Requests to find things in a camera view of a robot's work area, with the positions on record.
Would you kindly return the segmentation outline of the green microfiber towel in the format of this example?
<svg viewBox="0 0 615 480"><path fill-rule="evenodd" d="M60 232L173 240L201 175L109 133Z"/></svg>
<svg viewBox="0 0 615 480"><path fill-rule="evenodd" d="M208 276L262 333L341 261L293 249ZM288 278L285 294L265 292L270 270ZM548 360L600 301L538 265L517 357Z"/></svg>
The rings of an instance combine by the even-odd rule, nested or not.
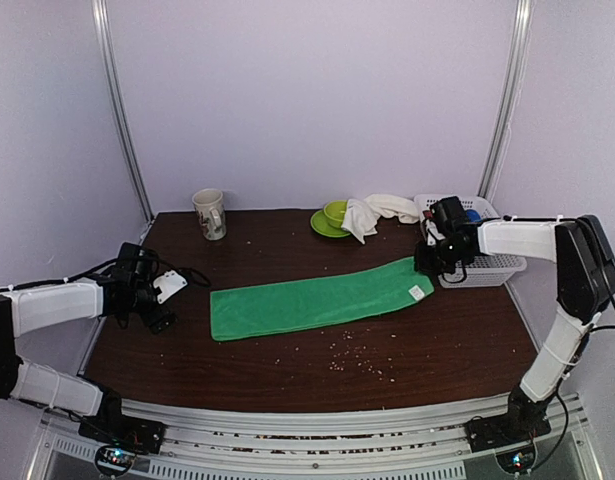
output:
<svg viewBox="0 0 615 480"><path fill-rule="evenodd" d="M226 342L329 327L413 306L434 293L412 257L356 273L214 291L211 336Z"/></svg>

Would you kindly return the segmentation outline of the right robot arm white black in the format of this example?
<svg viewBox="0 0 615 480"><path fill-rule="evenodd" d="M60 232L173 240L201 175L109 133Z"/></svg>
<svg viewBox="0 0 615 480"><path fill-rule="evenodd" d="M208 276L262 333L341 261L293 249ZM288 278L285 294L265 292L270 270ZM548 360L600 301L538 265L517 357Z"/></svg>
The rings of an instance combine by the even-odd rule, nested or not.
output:
<svg viewBox="0 0 615 480"><path fill-rule="evenodd" d="M446 287L472 283L478 262L501 257L526 260L539 276L528 289L538 297L523 308L553 320L499 423L506 440L520 441L544 418L589 337L602 331L600 316L615 306L615 256L603 226L594 215L476 218L457 196L424 206L421 224L414 268Z"/></svg>

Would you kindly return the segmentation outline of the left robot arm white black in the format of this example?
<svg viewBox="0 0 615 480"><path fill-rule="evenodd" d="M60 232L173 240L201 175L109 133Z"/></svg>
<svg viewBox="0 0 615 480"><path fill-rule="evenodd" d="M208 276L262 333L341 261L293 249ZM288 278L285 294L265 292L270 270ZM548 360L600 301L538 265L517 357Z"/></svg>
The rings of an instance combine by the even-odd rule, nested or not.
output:
<svg viewBox="0 0 615 480"><path fill-rule="evenodd" d="M117 256L82 273L0 287L0 400L58 408L87 422L110 444L131 433L119 394L80 377L23 358L15 341L24 334L112 316L119 323L140 317L153 333L175 319L167 303L187 287L176 268L166 271L158 254L125 243Z"/></svg>

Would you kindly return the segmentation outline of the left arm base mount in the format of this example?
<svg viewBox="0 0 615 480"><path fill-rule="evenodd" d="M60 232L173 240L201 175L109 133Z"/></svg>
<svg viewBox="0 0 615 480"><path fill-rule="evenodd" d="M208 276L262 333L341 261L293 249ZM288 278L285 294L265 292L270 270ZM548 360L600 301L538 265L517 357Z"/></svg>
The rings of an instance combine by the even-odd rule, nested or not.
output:
<svg viewBox="0 0 615 480"><path fill-rule="evenodd" d="M99 443L146 455L160 452L165 430L166 426L162 422L135 417L123 417L120 425L116 427L86 418L80 421L78 434Z"/></svg>

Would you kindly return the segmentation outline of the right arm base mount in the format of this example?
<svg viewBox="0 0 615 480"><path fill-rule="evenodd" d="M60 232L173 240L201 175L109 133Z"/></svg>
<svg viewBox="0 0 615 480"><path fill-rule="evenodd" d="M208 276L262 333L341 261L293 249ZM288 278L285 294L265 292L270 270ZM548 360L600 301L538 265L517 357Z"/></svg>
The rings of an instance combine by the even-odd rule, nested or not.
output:
<svg viewBox="0 0 615 480"><path fill-rule="evenodd" d="M512 428L504 415L473 418L465 423L464 428L473 453L528 442L552 431L547 420L541 420L529 429Z"/></svg>

